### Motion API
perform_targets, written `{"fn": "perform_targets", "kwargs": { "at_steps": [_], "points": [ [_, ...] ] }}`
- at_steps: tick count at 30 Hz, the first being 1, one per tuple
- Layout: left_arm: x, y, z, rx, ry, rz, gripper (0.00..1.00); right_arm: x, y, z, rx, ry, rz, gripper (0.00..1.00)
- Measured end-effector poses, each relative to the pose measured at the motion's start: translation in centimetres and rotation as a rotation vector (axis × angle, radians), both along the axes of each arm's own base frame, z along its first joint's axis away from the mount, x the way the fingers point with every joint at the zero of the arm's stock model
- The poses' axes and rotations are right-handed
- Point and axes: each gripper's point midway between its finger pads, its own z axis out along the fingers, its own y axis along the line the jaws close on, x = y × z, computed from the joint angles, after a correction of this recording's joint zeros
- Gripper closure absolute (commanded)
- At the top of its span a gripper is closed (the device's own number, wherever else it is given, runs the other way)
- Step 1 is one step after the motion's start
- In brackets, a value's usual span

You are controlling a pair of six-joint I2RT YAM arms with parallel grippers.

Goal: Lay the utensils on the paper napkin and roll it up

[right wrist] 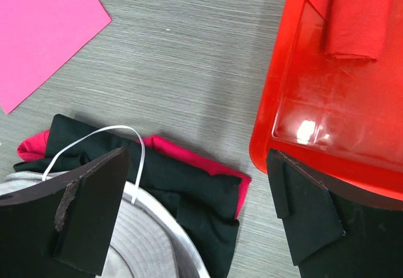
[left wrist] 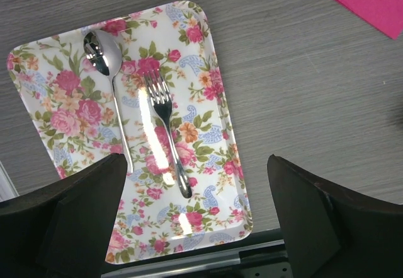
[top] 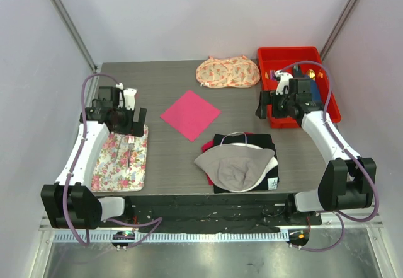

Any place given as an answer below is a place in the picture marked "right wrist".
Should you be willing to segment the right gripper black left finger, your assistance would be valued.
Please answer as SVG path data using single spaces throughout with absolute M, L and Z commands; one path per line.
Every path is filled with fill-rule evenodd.
M 118 148 L 1 196 L 1 277 L 101 275 L 129 169 Z

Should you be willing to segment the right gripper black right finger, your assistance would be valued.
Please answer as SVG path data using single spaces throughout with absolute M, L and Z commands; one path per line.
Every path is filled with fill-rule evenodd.
M 402 201 L 278 150 L 269 150 L 266 164 L 276 215 L 301 277 L 402 277 Z

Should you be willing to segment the pink paper napkin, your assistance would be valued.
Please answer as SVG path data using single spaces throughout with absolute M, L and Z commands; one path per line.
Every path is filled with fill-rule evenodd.
M 11 113 L 110 21 L 99 0 L 1 0 L 4 113 Z

